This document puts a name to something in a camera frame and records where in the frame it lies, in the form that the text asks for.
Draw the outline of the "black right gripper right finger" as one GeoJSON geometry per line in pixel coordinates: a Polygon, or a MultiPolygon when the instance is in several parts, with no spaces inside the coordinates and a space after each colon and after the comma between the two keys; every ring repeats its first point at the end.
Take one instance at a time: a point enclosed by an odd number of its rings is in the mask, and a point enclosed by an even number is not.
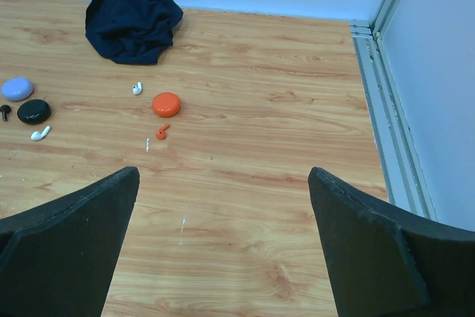
{"type": "Polygon", "coordinates": [[[340,316],[472,316],[474,233],[420,217],[321,168],[308,177],[340,316]]]}

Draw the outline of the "white earbud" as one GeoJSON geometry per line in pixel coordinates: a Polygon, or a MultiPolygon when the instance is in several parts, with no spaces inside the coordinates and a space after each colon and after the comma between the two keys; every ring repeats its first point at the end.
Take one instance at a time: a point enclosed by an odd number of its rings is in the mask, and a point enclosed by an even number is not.
{"type": "Polygon", "coordinates": [[[139,95],[143,91],[143,86],[141,82],[138,82],[136,85],[133,86],[133,94],[139,95]]]}
{"type": "Polygon", "coordinates": [[[51,127],[48,125],[42,131],[34,131],[30,135],[30,139],[32,141],[40,141],[40,140],[44,139],[49,134],[50,130],[51,130],[51,127]]]}

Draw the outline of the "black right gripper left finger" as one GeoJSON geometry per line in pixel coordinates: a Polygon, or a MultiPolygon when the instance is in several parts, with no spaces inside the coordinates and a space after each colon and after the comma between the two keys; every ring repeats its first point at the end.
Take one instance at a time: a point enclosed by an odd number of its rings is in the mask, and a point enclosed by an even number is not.
{"type": "Polygon", "coordinates": [[[1,219],[1,315],[100,316],[139,186],[126,166],[1,219]]]}

